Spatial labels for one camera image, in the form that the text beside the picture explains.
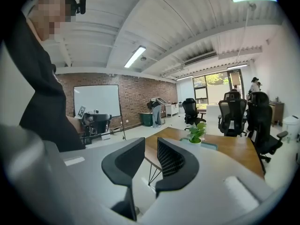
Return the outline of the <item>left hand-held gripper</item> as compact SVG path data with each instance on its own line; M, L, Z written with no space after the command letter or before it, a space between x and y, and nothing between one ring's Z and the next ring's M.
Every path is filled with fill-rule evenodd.
M98 110L88 112L84 106L80 107L77 117L80 118L86 136L108 133L112 119L110 114L100 114Z

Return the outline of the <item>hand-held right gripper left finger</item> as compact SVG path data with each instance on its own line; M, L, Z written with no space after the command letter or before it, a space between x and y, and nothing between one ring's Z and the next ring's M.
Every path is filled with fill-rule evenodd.
M60 157L76 183L96 203L137 220L133 178L145 157L145 138L62 152Z

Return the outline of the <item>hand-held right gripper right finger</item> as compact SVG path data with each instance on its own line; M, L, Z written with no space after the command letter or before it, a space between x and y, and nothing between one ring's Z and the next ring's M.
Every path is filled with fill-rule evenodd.
M231 223L273 193L265 181L226 154L158 138L162 180L144 223Z

